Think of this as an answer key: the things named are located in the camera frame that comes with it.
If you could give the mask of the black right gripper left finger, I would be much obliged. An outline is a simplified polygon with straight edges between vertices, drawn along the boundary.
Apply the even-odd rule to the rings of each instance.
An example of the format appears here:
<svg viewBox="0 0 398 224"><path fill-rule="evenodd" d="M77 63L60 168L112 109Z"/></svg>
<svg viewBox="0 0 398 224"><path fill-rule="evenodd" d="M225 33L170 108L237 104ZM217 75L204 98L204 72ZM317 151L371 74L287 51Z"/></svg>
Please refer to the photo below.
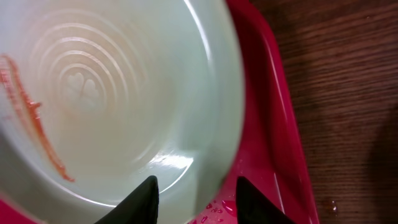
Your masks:
<svg viewBox="0 0 398 224"><path fill-rule="evenodd" d="M95 224L156 224L158 212L159 187L151 175Z"/></svg>

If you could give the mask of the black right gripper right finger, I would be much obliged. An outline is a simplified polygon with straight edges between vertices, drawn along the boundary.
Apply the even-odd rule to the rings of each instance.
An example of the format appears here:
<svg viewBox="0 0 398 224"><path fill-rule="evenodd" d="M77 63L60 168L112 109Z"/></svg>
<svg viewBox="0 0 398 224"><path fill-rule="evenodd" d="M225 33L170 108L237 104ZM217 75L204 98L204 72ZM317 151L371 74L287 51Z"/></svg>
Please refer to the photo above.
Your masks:
<svg viewBox="0 0 398 224"><path fill-rule="evenodd" d="M238 224L294 224L243 176L236 183L236 213Z"/></svg>

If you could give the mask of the red serving tray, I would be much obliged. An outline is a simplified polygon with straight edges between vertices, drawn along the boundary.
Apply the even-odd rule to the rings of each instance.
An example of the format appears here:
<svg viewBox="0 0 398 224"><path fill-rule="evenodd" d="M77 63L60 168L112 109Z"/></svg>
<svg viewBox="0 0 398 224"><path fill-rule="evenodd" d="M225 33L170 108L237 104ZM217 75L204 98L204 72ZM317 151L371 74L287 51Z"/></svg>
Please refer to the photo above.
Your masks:
<svg viewBox="0 0 398 224"><path fill-rule="evenodd" d="M317 224L318 213L274 34L248 0L228 2L243 53L246 111L237 159L194 223L236 223L236 179L248 178L295 223Z"/></svg>

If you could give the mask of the light blue plate top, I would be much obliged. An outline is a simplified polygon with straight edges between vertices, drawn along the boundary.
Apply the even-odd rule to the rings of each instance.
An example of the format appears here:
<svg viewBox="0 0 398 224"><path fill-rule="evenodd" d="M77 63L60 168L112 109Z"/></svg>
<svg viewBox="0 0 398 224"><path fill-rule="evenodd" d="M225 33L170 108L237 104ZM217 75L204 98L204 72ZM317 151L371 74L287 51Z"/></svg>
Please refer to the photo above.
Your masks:
<svg viewBox="0 0 398 224"><path fill-rule="evenodd" d="M218 193L243 125L225 1L2 1L1 200L45 223L94 223L146 178L159 223Z"/></svg>

